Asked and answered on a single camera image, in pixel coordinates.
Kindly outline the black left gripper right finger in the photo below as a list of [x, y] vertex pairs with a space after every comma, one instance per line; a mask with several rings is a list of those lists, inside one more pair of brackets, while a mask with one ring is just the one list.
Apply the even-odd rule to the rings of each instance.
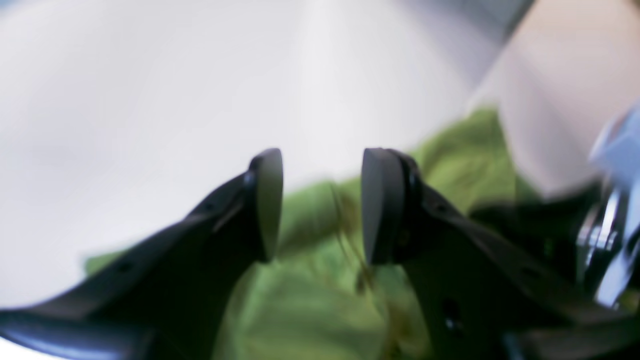
[[421, 180], [411, 157], [367, 148], [366, 262], [399, 265], [439, 360], [637, 360], [639, 321], [581, 294]]

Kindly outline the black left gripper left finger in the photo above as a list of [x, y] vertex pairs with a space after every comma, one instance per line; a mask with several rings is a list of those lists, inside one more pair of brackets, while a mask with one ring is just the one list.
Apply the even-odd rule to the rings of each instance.
[[209, 360], [238, 280], [274, 257], [282, 194], [282, 153], [266, 149], [74, 288], [3, 309], [1, 337], [68, 360]]

